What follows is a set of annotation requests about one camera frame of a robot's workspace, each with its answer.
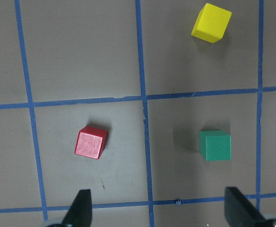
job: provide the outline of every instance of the blue tape line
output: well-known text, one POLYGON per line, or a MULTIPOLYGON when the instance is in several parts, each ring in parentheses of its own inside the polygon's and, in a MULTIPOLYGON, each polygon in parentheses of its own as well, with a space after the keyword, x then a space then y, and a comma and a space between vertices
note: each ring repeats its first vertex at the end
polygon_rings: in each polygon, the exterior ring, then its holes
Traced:
POLYGON ((264 87, 263 92, 274 92, 276 91, 276 87, 264 87))
POLYGON ((16 20, 17 20, 17 29, 18 29, 21 60, 22 60, 22 64, 23 64, 24 78, 25 78, 25 84, 26 84, 26 94, 27 94, 29 112, 30 112, 30 118, 31 118, 31 127, 32 127, 36 167, 37 167, 37 176, 38 176, 38 183, 39 183, 39 192, 40 192, 40 197, 41 197, 43 219, 46 221, 48 219, 47 204, 46 204, 46 200, 45 200, 42 165, 41 165, 39 147, 38 147, 35 112, 34 112, 34 107, 33 107, 33 98, 32 98, 31 84, 30 84, 30 78, 29 78, 29 70, 28 70, 28 64, 27 64, 27 59, 26 59, 26 46, 25 46, 24 32, 23 32, 23 27, 22 27, 22 19, 21 19, 19 0, 14 0, 14 3, 15 3, 15 13, 16 13, 16 20))
POLYGON ((176 94, 148 95, 147 99, 152 100, 152 99, 188 98, 188 97, 200 97, 200 96, 252 94, 252 93, 257 93, 257 91, 258 89, 256 88, 216 90, 216 91, 197 91, 197 92, 176 93, 176 94))
MULTIPOLYGON (((257 142, 256 142, 256 194, 261 194, 261 117, 263 99, 263 26, 264 26, 264 0, 259 0, 259 55, 258 55, 258 100, 257 100, 257 142)), ((260 210, 260 197, 256 198, 256 208, 260 210)))
MULTIPOLYGON (((174 94, 147 95, 147 100, 169 99, 169 98, 189 98, 189 97, 200 97, 200 96, 253 94, 257 92, 258 92, 257 88, 198 91, 198 92, 186 92, 186 93, 174 93, 174 94)), ((262 92, 276 92, 276 87, 264 87, 262 92)), ((141 96, 126 96, 123 98, 106 97, 106 98, 89 98, 89 99, 71 99, 71 100, 58 100, 58 101, 46 101, 46 102, 33 102, 33 107, 114 103, 114 102, 128 102, 128 101, 139 101, 139 100, 142 100, 141 96)), ((28 103, 0 104, 0 109, 18 109, 18 108, 28 108, 28 107, 29 107, 28 103)))
POLYGON ((42 211, 41 207, 32 207, 32 208, 8 208, 8 209, 0 209, 1 213, 20 213, 20 212, 37 212, 42 211))
MULTIPOLYGON (((245 195, 247 199, 257 199, 257 198, 276 198, 276 193, 269 193, 263 195, 245 195)), ((181 204, 193 204, 193 203, 206 203, 206 202, 220 202, 224 201, 224 197, 211 197, 211 198, 199 198, 199 199, 187 199, 181 200, 181 204)), ((115 208, 115 207, 136 207, 136 206, 148 206, 150 203, 152 205, 171 205, 175 204, 176 200, 162 200, 162 201, 139 201, 139 202, 120 202, 120 203, 106 203, 106 204, 93 204, 93 209, 101 208, 115 208)), ((59 210, 69 210, 70 206, 57 206, 57 207, 47 207, 48 211, 59 211, 59 210)), ((0 213, 17 213, 17 212, 34 212, 42 211, 41 207, 34 208, 10 208, 10 209, 0 209, 0 213)))
POLYGON ((18 109, 18 108, 28 108, 28 103, 15 103, 15 104, 0 104, 1 109, 18 109))
POLYGON ((94 104, 94 103, 115 103, 142 100, 141 96, 127 96, 123 98, 89 98, 89 99, 74 99, 49 102, 35 102, 34 107, 42 106, 57 106, 57 105, 75 105, 75 104, 94 104))
POLYGON ((135 0, 135 6, 136 6, 136 27, 137 27, 140 90, 141 90, 141 97, 142 97, 143 114, 144 114, 144 118, 145 118, 144 119, 144 137, 145 137, 146 165, 147 165, 147 192, 148 192, 148 201, 150 202, 148 205, 149 224, 150 224, 150 227, 154 227, 155 222, 154 222, 154 207, 153 207, 152 170, 151 170, 151 155, 150 155, 149 131, 148 131, 146 82, 145 82, 145 75, 144 75, 140 0, 135 0))
POLYGON ((260 195, 260 198, 276 198, 276 193, 263 194, 260 195))

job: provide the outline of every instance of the cube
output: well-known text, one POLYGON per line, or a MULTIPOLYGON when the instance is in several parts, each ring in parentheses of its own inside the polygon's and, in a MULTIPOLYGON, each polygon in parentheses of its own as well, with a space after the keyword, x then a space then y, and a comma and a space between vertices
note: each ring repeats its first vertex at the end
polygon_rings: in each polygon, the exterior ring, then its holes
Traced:
POLYGON ((215 43, 222 39, 232 13, 212 4, 205 4, 199 12, 192 36, 215 43))
POLYGON ((106 130, 90 126, 84 127, 79 131, 75 154, 99 159, 104 151, 107 136, 106 130))
POLYGON ((206 161, 230 160, 231 136, 224 131, 200 131, 199 149, 206 161))

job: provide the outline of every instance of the table surface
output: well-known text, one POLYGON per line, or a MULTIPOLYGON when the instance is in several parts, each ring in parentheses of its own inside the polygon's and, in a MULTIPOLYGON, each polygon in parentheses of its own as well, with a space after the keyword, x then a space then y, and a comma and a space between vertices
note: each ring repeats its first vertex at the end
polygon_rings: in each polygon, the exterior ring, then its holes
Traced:
POLYGON ((0 227, 63 216, 91 189, 93 227, 227 226, 224 188, 276 214, 276 0, 0 1, 0 227), (99 160, 74 154, 86 125, 99 160), (232 136, 206 162, 200 130, 232 136), (175 205, 182 199, 180 206, 175 205))

